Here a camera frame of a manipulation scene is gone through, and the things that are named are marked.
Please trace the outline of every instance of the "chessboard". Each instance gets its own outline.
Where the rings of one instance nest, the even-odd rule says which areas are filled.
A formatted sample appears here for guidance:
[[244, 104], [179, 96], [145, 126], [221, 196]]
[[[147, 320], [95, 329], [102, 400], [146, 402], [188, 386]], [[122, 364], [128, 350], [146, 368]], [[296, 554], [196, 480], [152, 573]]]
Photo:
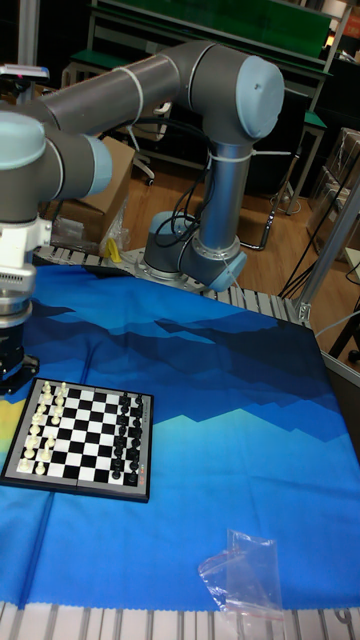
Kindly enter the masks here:
[[33, 380], [0, 482], [147, 502], [153, 397]]

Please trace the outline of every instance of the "blue tablecloth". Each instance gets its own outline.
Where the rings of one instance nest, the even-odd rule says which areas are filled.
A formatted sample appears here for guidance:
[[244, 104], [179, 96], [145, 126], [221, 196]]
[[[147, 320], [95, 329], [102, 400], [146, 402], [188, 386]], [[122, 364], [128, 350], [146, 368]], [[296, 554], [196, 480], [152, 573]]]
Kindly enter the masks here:
[[212, 609], [197, 567], [231, 528], [277, 540], [285, 608], [360, 605], [359, 465], [309, 330], [43, 267], [25, 346], [42, 377], [155, 396], [151, 495], [0, 487], [0, 600]]

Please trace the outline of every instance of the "white chess piece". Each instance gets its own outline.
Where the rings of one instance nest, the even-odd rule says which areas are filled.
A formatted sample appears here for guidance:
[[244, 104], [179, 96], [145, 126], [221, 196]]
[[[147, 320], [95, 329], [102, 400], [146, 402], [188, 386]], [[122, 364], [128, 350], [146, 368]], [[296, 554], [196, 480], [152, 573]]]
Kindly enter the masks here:
[[29, 438], [28, 440], [28, 444], [31, 445], [31, 447], [35, 447], [39, 442], [39, 438], [37, 438], [34, 434], [31, 434], [31, 438]]
[[42, 476], [45, 473], [45, 465], [41, 460], [36, 465], [35, 473], [37, 473], [38, 476]]
[[34, 455], [35, 455], [35, 451], [34, 451], [34, 449], [32, 448], [32, 445], [28, 443], [28, 444], [26, 445], [26, 451], [25, 451], [25, 453], [24, 453], [24, 456], [25, 456], [25, 458], [27, 458], [28, 460], [30, 460], [31, 458], [33, 458], [33, 457], [34, 457]]
[[49, 435], [49, 437], [48, 437], [48, 439], [47, 439], [47, 441], [46, 441], [46, 444], [47, 444], [47, 445], [48, 445], [48, 447], [50, 447], [50, 448], [52, 448], [52, 447], [54, 446], [54, 444], [55, 444], [55, 440], [54, 440], [54, 438], [52, 437], [52, 435]]
[[37, 424], [33, 424], [30, 427], [29, 431], [32, 436], [37, 436], [37, 434], [40, 433], [40, 427], [38, 427]]
[[22, 458], [19, 464], [19, 471], [27, 471], [29, 469], [29, 461], [26, 458]]
[[47, 462], [51, 458], [51, 453], [49, 451], [49, 445], [45, 442], [44, 451], [40, 454], [41, 460], [45, 460]]

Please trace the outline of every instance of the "clear plastic wrap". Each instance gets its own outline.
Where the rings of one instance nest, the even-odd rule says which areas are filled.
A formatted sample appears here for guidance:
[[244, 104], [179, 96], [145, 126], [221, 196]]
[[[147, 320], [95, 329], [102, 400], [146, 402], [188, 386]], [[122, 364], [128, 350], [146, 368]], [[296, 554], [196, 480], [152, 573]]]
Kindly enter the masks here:
[[283, 640], [276, 542], [228, 530], [228, 549], [199, 574], [218, 605], [229, 637]]

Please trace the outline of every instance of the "wooden floor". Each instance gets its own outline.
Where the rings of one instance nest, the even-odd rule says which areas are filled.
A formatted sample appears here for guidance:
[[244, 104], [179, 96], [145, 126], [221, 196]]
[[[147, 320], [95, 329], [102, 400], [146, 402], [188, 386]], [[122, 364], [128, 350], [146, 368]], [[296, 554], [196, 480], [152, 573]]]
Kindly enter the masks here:
[[[153, 186], [148, 187], [141, 172], [134, 168], [130, 185], [130, 198], [126, 210], [124, 227], [130, 231], [129, 249], [138, 249], [146, 244], [149, 225], [159, 211], [172, 210], [185, 189], [193, 182], [196, 172], [170, 163], [152, 163], [156, 172]], [[201, 189], [192, 204], [201, 201]], [[246, 250], [247, 264], [238, 278], [242, 287], [267, 294], [278, 294], [290, 275], [297, 259], [301, 256], [309, 235], [306, 221], [311, 210], [305, 199], [300, 199], [301, 211], [291, 217], [278, 213], [270, 232], [266, 249], [262, 252]], [[240, 239], [258, 243], [261, 231], [270, 211], [269, 201], [262, 198], [245, 197], [239, 217], [238, 235]], [[301, 271], [317, 258], [313, 247], [310, 248]], [[316, 333], [340, 318], [350, 314], [360, 294], [360, 287], [351, 284], [345, 278], [349, 267], [334, 262], [325, 281], [313, 301], [310, 322]], [[345, 323], [329, 329], [318, 342], [321, 349], [329, 351]], [[355, 348], [355, 342], [349, 343], [349, 349]], [[340, 360], [347, 362], [346, 349]]]

